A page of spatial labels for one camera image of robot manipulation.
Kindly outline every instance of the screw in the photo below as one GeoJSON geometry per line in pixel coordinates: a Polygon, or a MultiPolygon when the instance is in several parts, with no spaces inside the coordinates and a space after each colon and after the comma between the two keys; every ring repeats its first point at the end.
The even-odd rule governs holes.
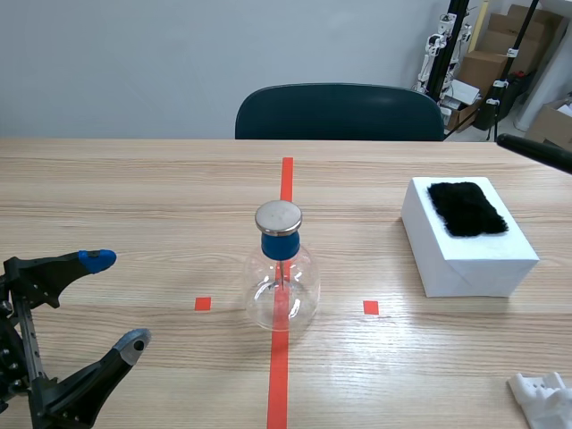
{"type": "Polygon", "coordinates": [[[0,301],[0,313],[4,315],[11,315],[13,311],[12,304],[8,301],[0,301]]]}

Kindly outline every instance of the black fur pad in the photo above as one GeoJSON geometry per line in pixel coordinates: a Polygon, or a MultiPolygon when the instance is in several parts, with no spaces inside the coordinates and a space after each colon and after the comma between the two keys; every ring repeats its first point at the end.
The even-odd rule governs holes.
{"type": "Polygon", "coordinates": [[[499,234],[509,230],[475,183],[435,183],[428,190],[437,214],[455,237],[499,234]]]}

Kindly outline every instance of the table surface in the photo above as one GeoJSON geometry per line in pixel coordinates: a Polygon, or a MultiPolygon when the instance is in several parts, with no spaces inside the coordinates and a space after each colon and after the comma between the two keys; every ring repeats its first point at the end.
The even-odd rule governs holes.
{"type": "MultiPolygon", "coordinates": [[[[0,140],[2,260],[119,255],[35,310],[47,373],[147,327],[96,428],[265,428],[271,333],[247,319],[240,276],[283,156],[322,271],[314,322],[290,334],[289,428],[525,428],[507,379],[572,376],[572,178],[492,143],[0,140]],[[414,176],[492,181],[541,258],[510,299],[425,297],[400,220],[414,176]]],[[[0,425],[29,427],[27,401],[0,425]]]]}

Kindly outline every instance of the robotic hand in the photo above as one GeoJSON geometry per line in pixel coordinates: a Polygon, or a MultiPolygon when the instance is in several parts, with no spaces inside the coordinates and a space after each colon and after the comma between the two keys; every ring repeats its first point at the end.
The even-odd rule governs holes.
{"type": "Polygon", "coordinates": [[[13,396],[28,395],[34,429],[88,429],[94,425],[107,397],[151,341],[151,332],[127,332],[101,360],[59,383],[44,372],[31,310],[42,304],[58,308],[59,296],[68,285],[106,270],[115,260],[111,250],[81,250],[61,257],[4,261],[5,274],[0,276],[0,414],[13,396]]]}

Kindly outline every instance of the white 3d-printed part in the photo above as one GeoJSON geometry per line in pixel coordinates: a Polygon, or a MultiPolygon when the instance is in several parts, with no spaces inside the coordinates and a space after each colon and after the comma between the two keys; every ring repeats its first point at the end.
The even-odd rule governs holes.
{"type": "Polygon", "coordinates": [[[516,374],[509,386],[532,429],[572,429],[572,389],[566,388],[558,373],[516,374]]]}

